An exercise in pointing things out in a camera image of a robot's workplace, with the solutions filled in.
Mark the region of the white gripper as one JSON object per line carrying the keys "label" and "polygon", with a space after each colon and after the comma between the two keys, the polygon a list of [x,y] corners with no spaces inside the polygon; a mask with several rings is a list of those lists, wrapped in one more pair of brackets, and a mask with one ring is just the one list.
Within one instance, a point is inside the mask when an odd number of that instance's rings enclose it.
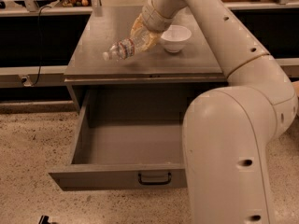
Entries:
{"label": "white gripper", "polygon": [[142,7],[142,12],[135,19],[131,28],[130,37],[138,37],[136,51],[143,52],[153,48],[159,41],[161,33],[166,31],[173,19],[162,16],[148,0]]}

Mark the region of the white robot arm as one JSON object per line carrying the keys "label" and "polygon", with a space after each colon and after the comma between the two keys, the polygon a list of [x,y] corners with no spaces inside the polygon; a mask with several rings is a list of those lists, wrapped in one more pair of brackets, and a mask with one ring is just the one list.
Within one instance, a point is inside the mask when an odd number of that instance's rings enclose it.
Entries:
{"label": "white robot arm", "polygon": [[192,224],[274,224],[267,144],[292,124],[295,89],[221,0],[149,0],[143,25],[163,32],[188,7],[227,78],[189,105],[182,148]]}

